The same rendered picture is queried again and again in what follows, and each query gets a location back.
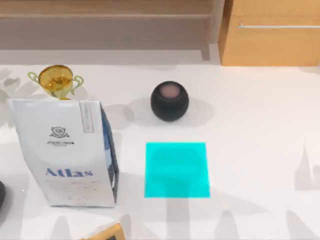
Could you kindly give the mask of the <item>wooden framed blackboard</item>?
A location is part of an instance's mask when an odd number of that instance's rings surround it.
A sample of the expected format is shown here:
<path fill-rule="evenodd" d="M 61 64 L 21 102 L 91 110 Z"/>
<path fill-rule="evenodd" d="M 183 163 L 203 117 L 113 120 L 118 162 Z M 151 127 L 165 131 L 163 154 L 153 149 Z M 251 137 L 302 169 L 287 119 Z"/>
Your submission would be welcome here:
<path fill-rule="evenodd" d="M 126 240 L 125 232 L 120 223 L 114 223 L 103 229 L 96 230 L 87 237 L 79 240 Z"/>

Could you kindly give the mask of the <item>open wooden shelf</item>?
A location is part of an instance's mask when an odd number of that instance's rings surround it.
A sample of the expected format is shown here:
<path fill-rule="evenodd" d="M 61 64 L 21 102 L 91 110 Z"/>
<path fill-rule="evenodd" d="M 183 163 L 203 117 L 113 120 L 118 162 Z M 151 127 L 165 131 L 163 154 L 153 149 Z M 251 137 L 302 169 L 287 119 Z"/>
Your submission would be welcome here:
<path fill-rule="evenodd" d="M 0 0 L 0 51 L 199 51 L 225 0 Z"/>

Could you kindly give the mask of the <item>black round speaker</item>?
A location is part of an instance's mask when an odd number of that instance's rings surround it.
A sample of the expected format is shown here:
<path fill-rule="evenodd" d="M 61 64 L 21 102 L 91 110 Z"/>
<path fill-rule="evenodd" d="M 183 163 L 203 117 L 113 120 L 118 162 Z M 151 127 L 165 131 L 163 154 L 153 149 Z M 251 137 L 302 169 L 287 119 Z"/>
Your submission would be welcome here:
<path fill-rule="evenodd" d="M 186 89 L 176 81 L 158 84 L 151 93 L 152 112 L 160 120 L 174 122 L 182 118 L 189 107 L 189 95 Z"/>

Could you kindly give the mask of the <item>gold trophy cup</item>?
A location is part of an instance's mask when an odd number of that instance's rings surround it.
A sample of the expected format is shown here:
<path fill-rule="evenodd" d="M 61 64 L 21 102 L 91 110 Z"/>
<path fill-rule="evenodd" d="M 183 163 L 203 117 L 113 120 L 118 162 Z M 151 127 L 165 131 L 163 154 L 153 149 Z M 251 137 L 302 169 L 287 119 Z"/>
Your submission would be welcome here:
<path fill-rule="evenodd" d="M 48 95 L 59 100 L 69 100 L 67 95 L 74 95 L 75 90 L 84 83 L 83 77 L 74 75 L 69 67 L 60 64 L 44 68 L 39 75 L 29 72 L 27 76 Z"/>

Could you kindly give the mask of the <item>wooden cupboard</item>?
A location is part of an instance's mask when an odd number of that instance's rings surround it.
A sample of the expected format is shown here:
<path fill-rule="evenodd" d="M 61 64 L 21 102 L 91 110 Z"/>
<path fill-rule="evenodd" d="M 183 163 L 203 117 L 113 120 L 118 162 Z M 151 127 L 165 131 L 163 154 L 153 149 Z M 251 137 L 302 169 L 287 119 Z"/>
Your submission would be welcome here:
<path fill-rule="evenodd" d="M 223 66 L 318 66 L 320 29 L 247 29 L 244 25 L 320 26 L 320 0 L 225 0 L 218 38 Z"/>

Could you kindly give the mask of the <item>white and blue book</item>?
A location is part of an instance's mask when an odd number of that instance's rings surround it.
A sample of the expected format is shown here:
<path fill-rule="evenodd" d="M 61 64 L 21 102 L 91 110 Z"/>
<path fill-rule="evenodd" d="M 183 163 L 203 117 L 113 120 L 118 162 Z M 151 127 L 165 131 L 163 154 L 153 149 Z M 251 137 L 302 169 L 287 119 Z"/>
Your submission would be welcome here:
<path fill-rule="evenodd" d="M 52 207 L 112 208 L 119 168 L 99 101 L 10 99 L 22 155 Z"/>

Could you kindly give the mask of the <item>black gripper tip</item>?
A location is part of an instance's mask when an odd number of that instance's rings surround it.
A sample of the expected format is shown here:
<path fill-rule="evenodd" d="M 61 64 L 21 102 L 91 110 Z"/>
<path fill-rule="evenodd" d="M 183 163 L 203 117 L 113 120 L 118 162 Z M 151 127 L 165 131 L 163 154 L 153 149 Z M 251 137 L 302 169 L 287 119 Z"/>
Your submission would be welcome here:
<path fill-rule="evenodd" d="M 0 210 L 2 208 L 4 201 L 5 201 L 5 197 L 6 197 L 6 187 L 3 184 L 3 182 L 0 181 Z"/>

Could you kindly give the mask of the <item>flat cyan square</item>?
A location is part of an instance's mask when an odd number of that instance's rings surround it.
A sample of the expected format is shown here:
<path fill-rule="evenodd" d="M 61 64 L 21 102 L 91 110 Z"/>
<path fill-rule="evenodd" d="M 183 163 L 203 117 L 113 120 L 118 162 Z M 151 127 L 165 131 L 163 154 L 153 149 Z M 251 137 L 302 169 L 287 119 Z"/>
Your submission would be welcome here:
<path fill-rule="evenodd" d="M 145 146 L 145 198 L 209 198 L 204 142 L 148 142 Z"/>

